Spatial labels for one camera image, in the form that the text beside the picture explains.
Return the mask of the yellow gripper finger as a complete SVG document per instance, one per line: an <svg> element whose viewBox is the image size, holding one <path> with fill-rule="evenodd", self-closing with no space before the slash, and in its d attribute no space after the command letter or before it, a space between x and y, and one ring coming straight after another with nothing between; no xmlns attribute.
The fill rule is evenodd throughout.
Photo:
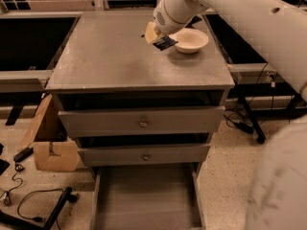
<svg viewBox="0 0 307 230"><path fill-rule="evenodd" d="M159 30L154 22L149 22L145 31L145 39L148 44L154 43L159 37Z"/></svg>

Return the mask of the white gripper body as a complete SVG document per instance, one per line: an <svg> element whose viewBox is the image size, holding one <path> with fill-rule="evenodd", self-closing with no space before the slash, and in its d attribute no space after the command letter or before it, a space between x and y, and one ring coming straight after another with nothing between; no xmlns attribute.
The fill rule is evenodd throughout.
<svg viewBox="0 0 307 230"><path fill-rule="evenodd" d="M163 35L171 35L206 9L201 0L160 0L153 11L153 22Z"/></svg>

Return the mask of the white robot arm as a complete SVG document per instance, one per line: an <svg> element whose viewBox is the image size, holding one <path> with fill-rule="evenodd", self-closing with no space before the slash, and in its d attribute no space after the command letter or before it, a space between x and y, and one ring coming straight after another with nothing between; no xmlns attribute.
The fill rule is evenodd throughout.
<svg viewBox="0 0 307 230"><path fill-rule="evenodd" d="M215 11L302 98L307 96L307 13L281 0L160 0L152 44L207 9ZM307 116L276 132L260 155L246 230L307 230Z"/></svg>

